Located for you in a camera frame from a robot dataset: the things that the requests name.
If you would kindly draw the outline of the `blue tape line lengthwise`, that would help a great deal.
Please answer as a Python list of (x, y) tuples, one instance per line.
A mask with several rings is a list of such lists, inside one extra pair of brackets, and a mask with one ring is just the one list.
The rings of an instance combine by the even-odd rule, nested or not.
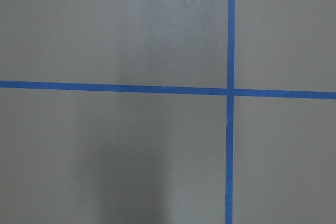
[(228, 0), (225, 223), (233, 223), (235, 0)]

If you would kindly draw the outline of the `blue tape line crosswise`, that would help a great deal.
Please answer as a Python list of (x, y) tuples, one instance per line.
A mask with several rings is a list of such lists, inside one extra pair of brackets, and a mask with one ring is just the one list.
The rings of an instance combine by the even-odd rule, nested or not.
[(335, 99), (335, 92), (324, 92), (324, 91), (138, 86), (138, 85), (123, 85), (123, 84), (93, 84), (93, 83), (64, 83), (64, 82), (1, 81), (1, 88), (218, 95), (218, 96), (233, 95), (238, 97), (301, 98), (301, 99), (325, 99), (325, 100)]

